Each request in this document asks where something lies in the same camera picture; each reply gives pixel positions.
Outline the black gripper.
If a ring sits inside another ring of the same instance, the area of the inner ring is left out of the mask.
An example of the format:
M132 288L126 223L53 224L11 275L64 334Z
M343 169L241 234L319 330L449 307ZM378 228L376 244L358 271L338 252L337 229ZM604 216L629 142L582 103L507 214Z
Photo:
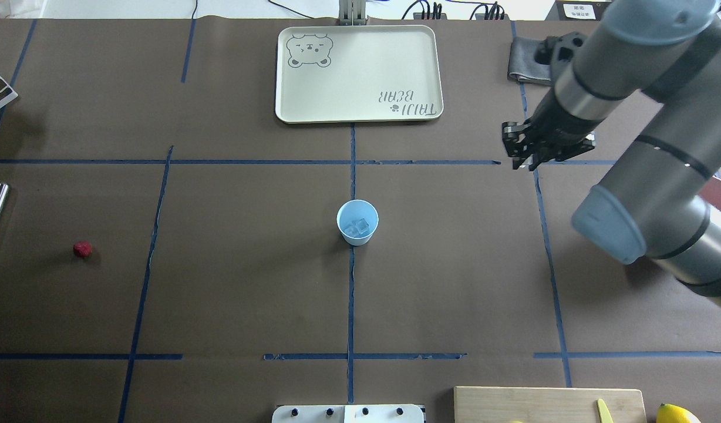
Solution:
M563 162L593 150L595 142L588 136L596 128L596 120L575 117L559 101L541 100L524 123L502 123L501 139L513 169L530 159L528 170L532 172L541 163Z

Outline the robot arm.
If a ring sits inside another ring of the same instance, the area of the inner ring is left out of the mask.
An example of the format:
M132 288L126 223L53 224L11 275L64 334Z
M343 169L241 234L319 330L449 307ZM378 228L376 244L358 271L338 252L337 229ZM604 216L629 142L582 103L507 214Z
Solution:
M572 215L621 263L647 257L721 308L721 211L701 190L721 167L718 1L615 1L588 36L550 42L551 88L501 139L518 169L594 149L589 135L631 94L661 109Z

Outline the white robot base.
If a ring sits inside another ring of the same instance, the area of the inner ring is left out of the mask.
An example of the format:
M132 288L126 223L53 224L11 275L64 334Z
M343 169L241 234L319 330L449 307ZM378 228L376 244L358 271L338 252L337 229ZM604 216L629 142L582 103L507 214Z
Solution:
M272 413L272 422L425 422L416 404L285 405Z

